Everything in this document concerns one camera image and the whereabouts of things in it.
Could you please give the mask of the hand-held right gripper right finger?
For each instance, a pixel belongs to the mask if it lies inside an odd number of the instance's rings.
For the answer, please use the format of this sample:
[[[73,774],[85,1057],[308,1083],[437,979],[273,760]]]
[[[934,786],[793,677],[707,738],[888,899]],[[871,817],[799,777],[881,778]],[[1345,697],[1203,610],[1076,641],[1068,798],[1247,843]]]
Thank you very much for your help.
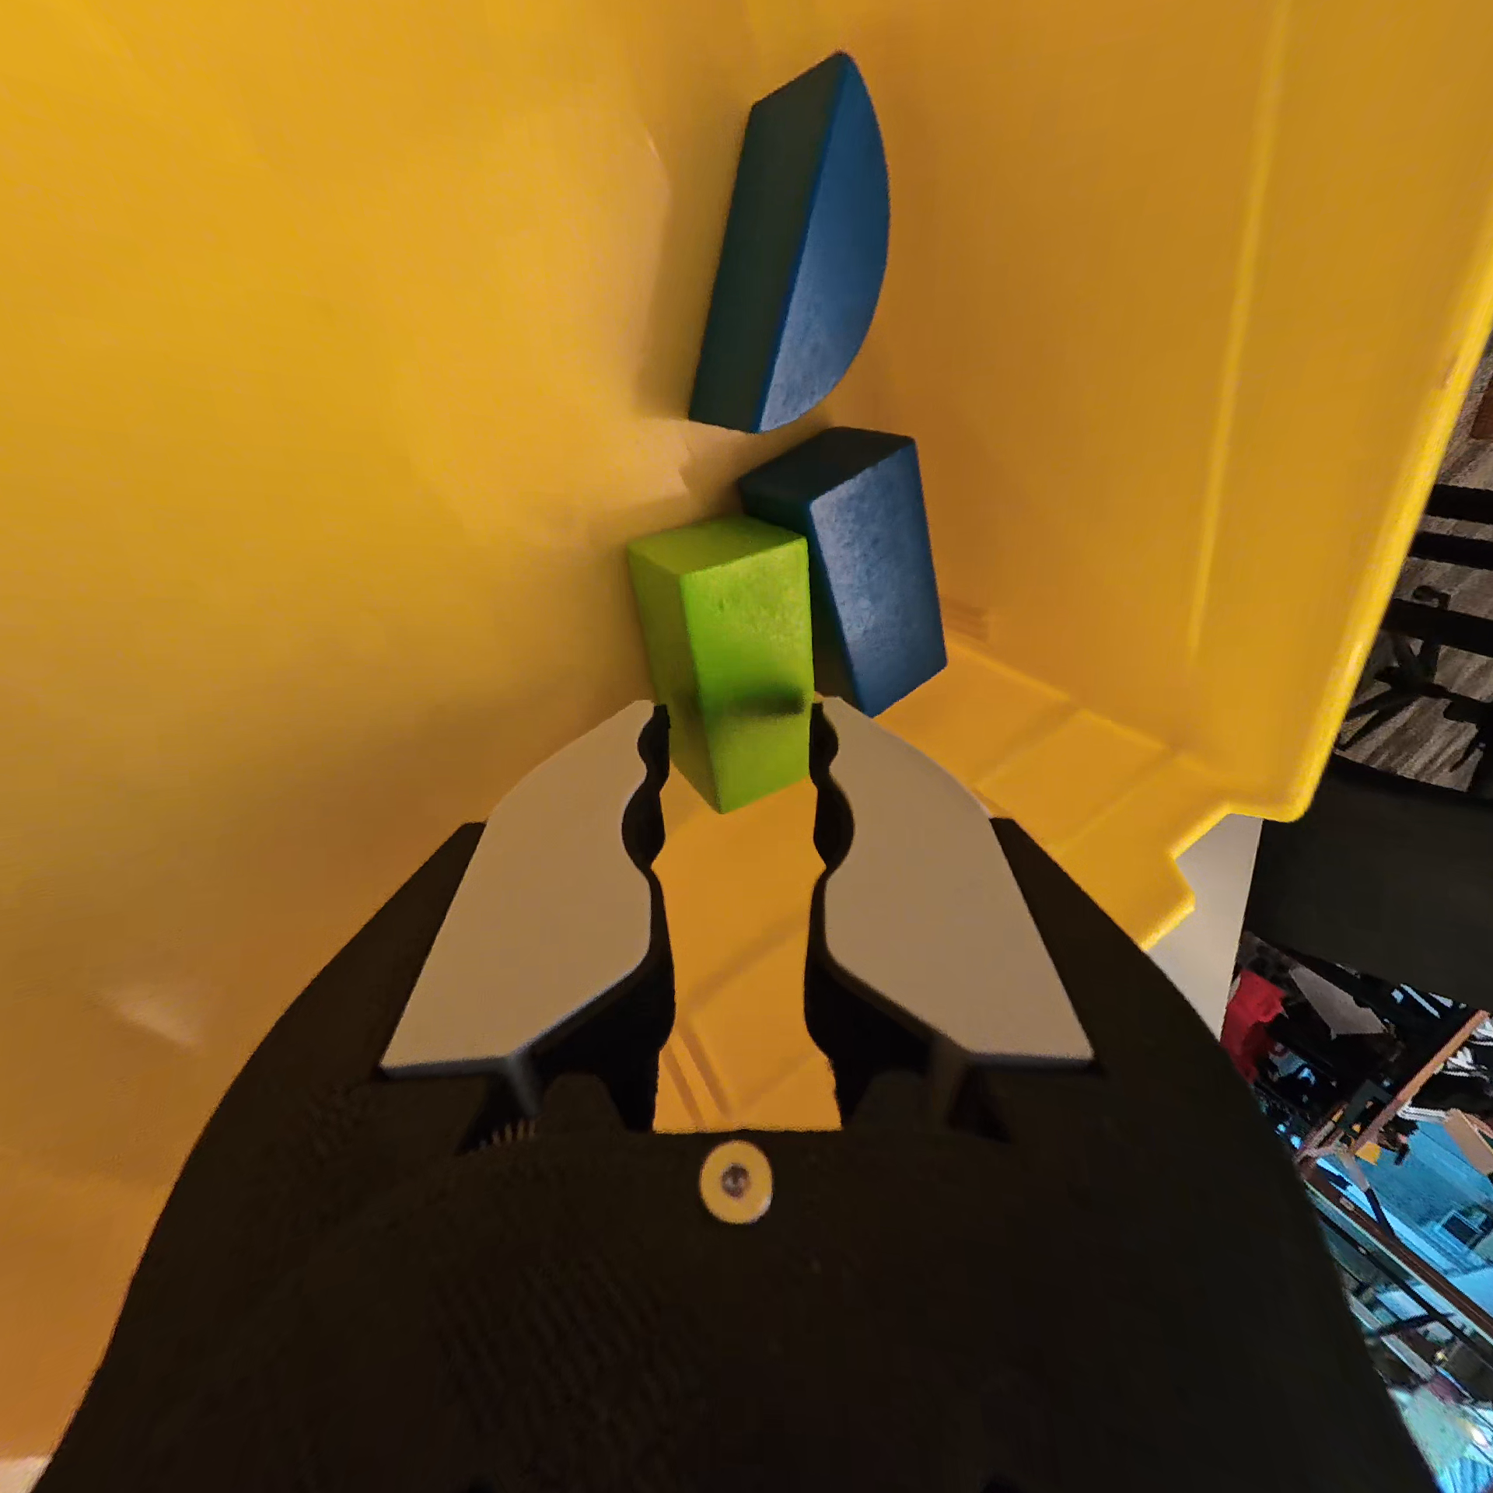
[[[959,1111],[973,1074],[1080,1074],[1094,1052],[979,798],[847,700],[815,704],[804,1019],[838,1111],[908,1074]]]

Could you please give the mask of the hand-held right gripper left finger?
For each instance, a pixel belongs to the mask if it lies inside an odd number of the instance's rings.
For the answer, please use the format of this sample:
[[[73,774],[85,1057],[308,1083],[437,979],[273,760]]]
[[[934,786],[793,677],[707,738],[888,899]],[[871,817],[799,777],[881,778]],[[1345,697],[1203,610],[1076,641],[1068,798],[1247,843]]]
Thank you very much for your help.
[[[675,1024],[654,864],[668,714],[622,708],[530,772],[488,817],[384,1049],[393,1080],[483,1077],[538,1117],[564,1077],[651,1119]]]

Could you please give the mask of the blue rectangular wooden block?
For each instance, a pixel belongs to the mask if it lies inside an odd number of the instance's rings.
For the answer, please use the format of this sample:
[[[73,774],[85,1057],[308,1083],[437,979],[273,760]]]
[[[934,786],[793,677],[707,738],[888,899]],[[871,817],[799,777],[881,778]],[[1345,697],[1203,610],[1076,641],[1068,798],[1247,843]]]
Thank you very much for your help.
[[[829,427],[737,480],[808,548],[815,686],[880,718],[947,668],[914,439]]]

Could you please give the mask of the green wooden block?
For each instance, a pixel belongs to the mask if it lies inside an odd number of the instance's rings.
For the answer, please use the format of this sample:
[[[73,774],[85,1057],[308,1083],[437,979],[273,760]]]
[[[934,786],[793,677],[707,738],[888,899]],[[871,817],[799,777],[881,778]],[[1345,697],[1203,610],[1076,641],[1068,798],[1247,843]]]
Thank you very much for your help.
[[[718,814],[810,772],[810,551],[741,515],[626,546],[647,669],[665,707],[670,760]]]

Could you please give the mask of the yellow plastic bin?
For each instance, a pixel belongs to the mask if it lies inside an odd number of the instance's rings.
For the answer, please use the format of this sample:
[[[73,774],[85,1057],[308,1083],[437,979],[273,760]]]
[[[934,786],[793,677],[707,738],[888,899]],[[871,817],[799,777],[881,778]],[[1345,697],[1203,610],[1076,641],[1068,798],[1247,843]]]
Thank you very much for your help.
[[[1490,4],[3,4],[3,1487],[230,1080],[648,693],[625,546],[914,439],[888,727],[1140,945],[1315,787],[1490,322]],[[835,391],[687,416],[754,103],[889,186]]]

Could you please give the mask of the blue half-round wooden block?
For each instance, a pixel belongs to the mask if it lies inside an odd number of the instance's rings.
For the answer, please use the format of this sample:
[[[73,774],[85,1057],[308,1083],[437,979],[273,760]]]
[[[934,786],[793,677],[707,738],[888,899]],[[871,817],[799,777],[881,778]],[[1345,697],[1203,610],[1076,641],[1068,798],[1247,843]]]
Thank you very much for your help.
[[[687,419],[763,436],[825,402],[864,346],[888,240],[881,128],[838,50],[749,111]]]

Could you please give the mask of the red storage crate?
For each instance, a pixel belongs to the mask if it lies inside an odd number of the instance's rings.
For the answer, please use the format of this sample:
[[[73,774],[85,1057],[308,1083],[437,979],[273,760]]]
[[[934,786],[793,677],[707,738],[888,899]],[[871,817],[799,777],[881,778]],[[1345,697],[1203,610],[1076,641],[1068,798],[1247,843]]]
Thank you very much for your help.
[[[1259,1066],[1275,1046],[1272,1024],[1283,1015],[1284,993],[1256,971],[1239,971],[1224,1010],[1219,1046],[1245,1085],[1255,1085]]]

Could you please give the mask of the black office chair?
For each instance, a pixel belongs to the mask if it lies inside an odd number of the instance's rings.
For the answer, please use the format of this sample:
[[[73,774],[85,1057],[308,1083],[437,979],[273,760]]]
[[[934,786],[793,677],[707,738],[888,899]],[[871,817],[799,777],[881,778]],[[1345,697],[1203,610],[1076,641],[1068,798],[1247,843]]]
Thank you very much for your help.
[[[1490,1013],[1490,800],[1331,756],[1306,812],[1262,825],[1242,929]]]

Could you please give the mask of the wooden shelf frame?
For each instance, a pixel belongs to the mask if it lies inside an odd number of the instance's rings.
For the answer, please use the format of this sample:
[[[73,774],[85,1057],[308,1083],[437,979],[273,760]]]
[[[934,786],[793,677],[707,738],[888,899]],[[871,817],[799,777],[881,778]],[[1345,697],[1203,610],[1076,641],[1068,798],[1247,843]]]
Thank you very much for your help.
[[[1362,1083],[1294,1148],[1323,1225],[1385,1280],[1382,1335],[1440,1332],[1490,1361],[1490,1116],[1423,1103],[1444,1074],[1490,1088],[1490,1016],[1469,1011],[1387,1088]]]

